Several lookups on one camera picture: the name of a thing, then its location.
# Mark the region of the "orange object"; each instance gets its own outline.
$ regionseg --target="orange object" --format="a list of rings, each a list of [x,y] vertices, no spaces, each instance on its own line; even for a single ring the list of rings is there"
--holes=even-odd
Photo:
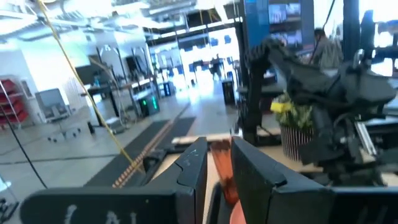
[[[229,224],[246,224],[241,201],[238,201],[235,204],[234,209],[232,210],[231,216],[229,218]]]
[[[220,177],[221,188],[223,189],[226,201],[234,205],[238,202],[238,192],[233,179],[231,161],[231,138],[213,142],[210,151],[216,164],[217,173]]]

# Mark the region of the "green light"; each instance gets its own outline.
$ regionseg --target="green light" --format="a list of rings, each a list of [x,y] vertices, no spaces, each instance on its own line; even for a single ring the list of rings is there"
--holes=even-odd
[[[152,104],[154,105],[155,110],[157,110],[156,99],[154,96],[152,97]]]

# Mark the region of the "cable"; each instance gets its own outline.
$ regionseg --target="cable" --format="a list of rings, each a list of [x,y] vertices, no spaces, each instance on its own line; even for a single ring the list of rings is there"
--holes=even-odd
[[[327,24],[328,21],[329,21],[329,17],[330,17],[331,11],[333,10],[333,6],[335,5],[335,1],[336,1],[336,0],[333,0],[333,1],[331,2],[330,8],[329,8],[329,13],[328,13],[328,16],[326,17],[325,23],[323,24],[322,30],[325,30],[325,26],[326,26],[326,24]],[[320,41],[320,40],[321,40],[321,37],[319,37],[319,39],[317,40],[317,43],[315,44],[315,48],[313,49],[313,52],[312,52],[312,55],[311,55],[311,58],[310,58],[310,62],[309,62],[309,63],[311,63],[312,60],[313,60],[313,55],[314,55],[314,53],[317,51],[317,48],[318,48],[318,45],[319,45],[319,41]]]
[[[38,4],[40,7],[40,11],[43,13],[45,20],[47,21],[47,25],[50,27],[52,34],[54,36],[54,39],[57,41],[57,44],[59,45],[59,47],[62,50],[62,54],[65,56],[69,67],[72,69],[73,74],[75,75],[76,79],[78,80],[79,84],[83,87],[85,93],[87,94],[88,98],[90,99],[91,104],[93,105],[93,108],[96,112],[96,114],[98,115],[99,119],[101,120],[102,124],[104,125],[104,127],[106,128],[106,130],[108,131],[109,135],[111,136],[112,140],[115,142],[116,146],[118,147],[118,149],[120,150],[120,153],[122,155],[124,155],[124,157],[126,157],[126,159],[132,164],[132,166],[134,167],[134,169],[137,168],[137,166],[139,165],[138,162],[134,161],[131,159],[131,157],[129,156],[129,154],[123,149],[122,145],[120,144],[120,142],[118,141],[118,139],[116,139],[115,135],[112,133],[112,130],[109,128],[109,126],[106,124],[104,118],[102,117],[100,111],[98,110],[97,106],[95,105],[94,99],[90,96],[90,94],[88,94],[86,88],[84,88],[84,84],[82,82],[82,80],[80,79],[80,77],[78,76],[75,67],[72,65],[72,62],[69,59],[69,56],[67,55],[60,39],[58,38],[57,32],[55,31],[52,23],[50,22],[49,16],[47,15],[46,11],[45,11],[45,6],[44,3],[42,2],[42,0],[38,0]]]
[[[15,131],[14,131],[14,128],[12,128],[12,124],[11,124],[11,122],[10,122],[10,119],[9,119],[8,116],[6,115],[6,112],[5,112],[4,108],[3,108],[1,105],[0,105],[0,109],[1,109],[1,113],[6,117],[6,121],[7,121],[8,126],[9,126],[10,129],[11,129],[12,135],[14,136],[15,140],[17,141],[18,146],[20,147],[22,153],[24,154],[24,156],[25,156],[27,162],[29,163],[30,167],[32,168],[33,172],[35,173],[35,175],[36,175],[36,177],[38,178],[38,180],[40,181],[40,183],[42,183],[43,187],[44,187],[45,189],[47,189],[47,185],[44,183],[42,177],[39,175],[39,173],[37,172],[35,166],[33,165],[32,161],[30,160],[29,156],[27,155],[27,153],[26,153],[24,147],[22,146],[22,144],[21,144],[21,142],[20,142],[20,140],[19,140],[17,134],[16,134]]]
[[[263,126],[259,126],[262,130],[264,130],[271,138],[273,138],[274,140],[276,140],[276,141],[280,141],[280,139],[275,135],[275,134],[272,134],[268,129],[266,129],[265,127],[263,127]]]

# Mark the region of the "red shelf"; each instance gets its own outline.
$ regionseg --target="red shelf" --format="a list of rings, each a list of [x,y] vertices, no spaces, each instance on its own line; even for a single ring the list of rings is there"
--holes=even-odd
[[[17,100],[14,104],[14,111],[16,114],[19,114],[19,112],[21,112],[22,110],[24,110],[24,102],[22,102],[22,100]],[[4,111],[6,112],[7,115],[9,114],[14,114],[14,112],[12,111],[11,105],[7,105],[4,106]]]
[[[9,97],[10,102],[12,105],[14,105],[17,101],[21,100],[21,96],[12,96]],[[5,96],[0,96],[0,104],[2,105],[9,105],[9,102]]]
[[[21,111],[17,116],[15,115],[7,115],[8,119],[10,119],[10,122],[12,123],[17,123],[18,120],[19,122],[23,122],[27,117],[28,117],[28,113],[26,111]],[[7,123],[7,119],[5,116],[1,116],[0,117],[0,124],[6,124]]]
[[[7,124],[7,118],[12,123],[21,124],[29,116],[25,110],[23,95],[19,93],[17,85],[12,80],[6,79],[0,82],[4,88],[4,91],[0,88],[0,104],[3,105],[6,114],[0,115],[0,124]]]
[[[1,80],[1,83],[4,87],[4,89],[6,90],[6,93],[8,93],[9,91],[12,91],[15,89],[15,83],[9,79],[7,80]]]

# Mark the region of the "black cable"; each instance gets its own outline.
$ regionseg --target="black cable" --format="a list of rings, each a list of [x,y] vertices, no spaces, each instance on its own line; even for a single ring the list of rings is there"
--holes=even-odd
[[[329,21],[329,17],[330,17],[331,11],[333,10],[333,6],[335,5],[335,1],[336,1],[336,0],[333,0],[333,1],[331,2],[330,8],[329,8],[328,17],[326,17],[326,21],[325,21],[325,23],[323,24],[322,30],[325,30],[325,26],[326,26],[326,24],[327,24],[328,21]],[[311,63],[312,60],[313,60],[313,55],[314,55],[314,53],[317,51],[320,38],[321,38],[321,37],[319,37],[319,39],[317,40],[317,42],[316,42],[316,44],[315,44],[315,48],[313,49],[313,52],[312,52],[312,55],[311,55],[310,63]]]
[[[275,134],[272,134],[268,129],[264,128],[263,126],[259,126],[262,130],[264,130],[271,138],[273,138],[276,141],[279,141],[280,139],[275,136]]]
[[[5,110],[4,110],[4,108],[3,108],[1,105],[0,105],[0,109],[1,109],[1,113],[6,117],[6,121],[7,121],[8,126],[9,126],[10,129],[11,129],[12,135],[14,136],[15,140],[16,140],[17,143],[18,143],[18,146],[21,148],[22,152],[24,153],[25,158],[27,159],[27,161],[28,161],[30,167],[32,168],[32,170],[33,170],[33,172],[35,173],[36,177],[37,177],[37,178],[39,179],[39,181],[42,183],[43,187],[44,187],[45,189],[47,189],[47,185],[44,183],[43,179],[41,178],[41,176],[40,176],[39,173],[37,172],[37,170],[36,170],[35,166],[33,165],[32,161],[30,161],[30,158],[29,158],[29,156],[27,155],[27,153],[26,153],[24,147],[22,146],[22,144],[21,144],[21,142],[20,142],[20,140],[19,140],[17,134],[15,133],[14,128],[12,128],[12,124],[11,124],[11,122],[10,122],[10,119],[7,117]]]

